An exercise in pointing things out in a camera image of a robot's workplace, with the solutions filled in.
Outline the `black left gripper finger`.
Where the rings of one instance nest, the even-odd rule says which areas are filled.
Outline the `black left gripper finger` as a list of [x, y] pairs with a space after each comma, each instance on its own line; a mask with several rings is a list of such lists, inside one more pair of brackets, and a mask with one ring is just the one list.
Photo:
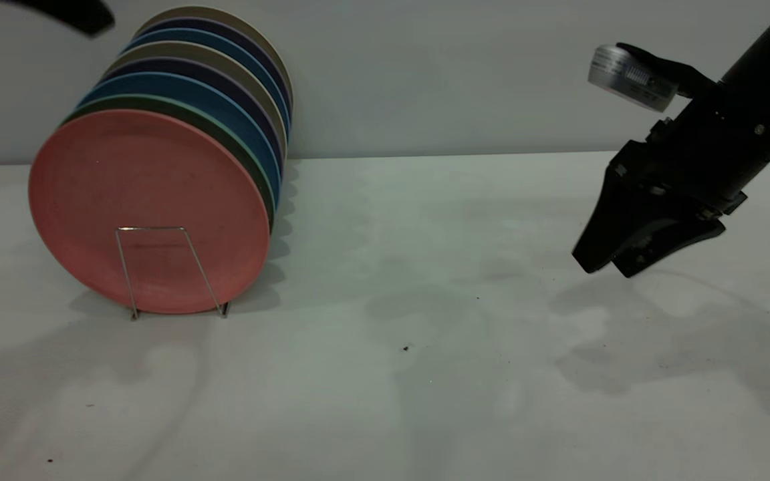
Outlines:
[[86, 37], [97, 37], [115, 27], [116, 18], [104, 1], [0, 1], [40, 13]]

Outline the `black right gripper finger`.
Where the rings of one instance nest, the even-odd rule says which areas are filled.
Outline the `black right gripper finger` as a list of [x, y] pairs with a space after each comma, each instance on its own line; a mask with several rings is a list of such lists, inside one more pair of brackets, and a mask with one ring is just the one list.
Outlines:
[[693, 219], [660, 228], [640, 238], [617, 255], [612, 264], [630, 278], [696, 243], [724, 234], [725, 225], [717, 218]]
[[619, 176], [604, 176], [601, 192], [589, 221], [572, 250], [587, 273], [602, 270], [663, 222], [663, 196], [630, 188]]

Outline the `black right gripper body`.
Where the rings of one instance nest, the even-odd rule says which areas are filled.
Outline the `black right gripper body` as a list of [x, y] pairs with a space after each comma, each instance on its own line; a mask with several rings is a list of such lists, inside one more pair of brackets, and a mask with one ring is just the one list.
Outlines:
[[609, 210], [648, 221], [728, 213], [770, 164], [770, 108], [690, 107], [629, 141], [609, 164]]

